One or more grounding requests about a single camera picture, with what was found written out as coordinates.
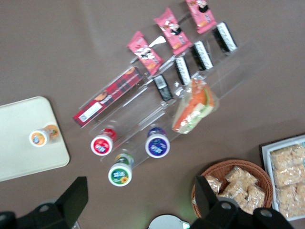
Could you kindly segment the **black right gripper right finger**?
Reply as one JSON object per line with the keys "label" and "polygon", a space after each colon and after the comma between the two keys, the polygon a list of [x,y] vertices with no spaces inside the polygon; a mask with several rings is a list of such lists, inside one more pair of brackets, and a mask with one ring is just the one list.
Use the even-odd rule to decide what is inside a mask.
{"label": "black right gripper right finger", "polygon": [[195,178],[195,199],[201,217],[191,229],[292,229],[284,216],[272,208],[241,210],[232,199],[219,200],[203,176]]}

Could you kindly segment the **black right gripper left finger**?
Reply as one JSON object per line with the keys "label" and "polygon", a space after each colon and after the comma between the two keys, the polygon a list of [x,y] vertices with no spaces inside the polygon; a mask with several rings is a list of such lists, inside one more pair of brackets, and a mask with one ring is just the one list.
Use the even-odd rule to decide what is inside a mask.
{"label": "black right gripper left finger", "polygon": [[2,229],[71,229],[88,203],[87,177],[77,177],[55,201],[37,206],[17,218],[12,211],[0,213]]}

